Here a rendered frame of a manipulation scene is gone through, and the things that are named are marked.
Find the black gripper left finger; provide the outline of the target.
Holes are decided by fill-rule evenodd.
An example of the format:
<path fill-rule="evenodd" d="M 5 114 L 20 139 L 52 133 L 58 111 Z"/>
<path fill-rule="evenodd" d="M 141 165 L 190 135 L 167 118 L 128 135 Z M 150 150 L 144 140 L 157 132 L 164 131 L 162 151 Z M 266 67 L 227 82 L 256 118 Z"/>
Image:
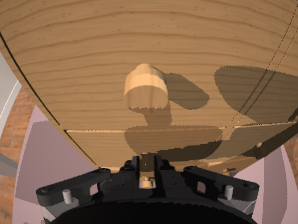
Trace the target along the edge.
<path fill-rule="evenodd" d="M 102 195 L 103 202 L 133 199 L 134 187 L 139 188 L 140 183 L 139 160 L 139 156 L 133 156 L 118 173 L 111 173 L 108 168 L 100 168 L 38 188 L 36 195 L 45 224 L 49 224 L 63 212 Z M 91 195 L 90 188 L 95 184 L 98 192 Z"/>

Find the small brown chest of drawers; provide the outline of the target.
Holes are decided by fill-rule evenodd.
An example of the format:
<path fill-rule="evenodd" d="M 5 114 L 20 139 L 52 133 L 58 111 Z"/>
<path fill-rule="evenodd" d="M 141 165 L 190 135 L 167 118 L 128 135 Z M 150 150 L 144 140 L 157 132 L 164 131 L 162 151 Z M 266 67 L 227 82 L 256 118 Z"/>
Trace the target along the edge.
<path fill-rule="evenodd" d="M 265 73 L 262 78 L 256 85 L 255 89 L 246 100 L 244 105 L 241 107 L 239 112 L 233 118 L 230 123 L 215 123 L 215 124 L 189 124 L 189 125 L 154 125 L 154 126 L 61 126 L 59 122 L 55 119 L 55 117 L 51 114 L 42 100 L 39 98 L 33 87 L 30 85 L 29 81 L 23 74 L 16 60 L 14 59 L 11 51 L 9 50 L 1 32 L 0 32 L 0 52 L 9 65 L 10 69 L 23 86 L 25 91 L 34 101 L 34 103 L 38 106 L 38 108 L 42 111 L 42 113 L 47 117 L 47 119 L 53 124 L 53 126 L 62 134 L 62 136 L 88 161 L 90 162 L 96 169 L 101 167 L 123 167 L 123 166 L 98 166 L 78 145 L 77 143 L 69 136 L 67 130 L 151 130 L 151 129 L 184 129 L 184 128 L 208 128 L 208 127 L 225 127 L 226 129 L 222 132 L 222 134 L 217 138 L 217 140 L 211 145 L 211 147 L 203 154 L 203 156 L 194 164 L 182 164 L 182 165 L 172 165 L 172 166 L 184 166 L 184 165 L 194 165 L 195 167 L 199 164 L 206 163 L 214 163 L 214 162 L 222 162 L 222 161 L 214 161 L 214 162 L 205 162 L 201 163 L 211 152 L 212 150 L 225 138 L 225 136 L 232 130 L 234 126 L 243 126 L 243 125 L 257 125 L 257 124 L 270 124 L 270 123 L 281 123 L 281 122 L 292 122 L 298 121 L 296 119 L 283 119 L 283 120 L 269 120 L 269 121 L 253 121 L 253 122 L 239 122 L 241 117 L 245 114 L 245 112 L 249 109 L 252 103 L 255 101 L 257 96 L 260 94 L 264 86 L 267 84 L 268 80 L 276 70 L 279 65 L 281 59 L 283 58 L 285 52 L 287 51 L 296 31 L 298 29 L 298 5 L 292 17 L 292 20 L 289 24 L 289 27 L 282 39 L 281 44 L 279 45 L 273 59 L 271 60 L 269 66 L 267 67 Z"/>

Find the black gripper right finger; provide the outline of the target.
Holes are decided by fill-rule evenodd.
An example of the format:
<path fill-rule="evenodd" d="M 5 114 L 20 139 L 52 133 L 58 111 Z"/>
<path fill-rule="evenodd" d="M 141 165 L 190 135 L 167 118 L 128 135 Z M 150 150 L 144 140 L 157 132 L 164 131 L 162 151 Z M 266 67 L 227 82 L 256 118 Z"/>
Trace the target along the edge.
<path fill-rule="evenodd" d="M 163 197 L 195 199 L 196 194 L 232 206 L 252 218 L 260 187 L 257 183 L 195 166 L 185 167 L 184 172 L 170 171 L 176 171 L 175 167 L 161 155 L 154 155 L 155 185 L 162 187 Z M 204 183 L 205 193 L 197 190 L 198 181 Z"/>

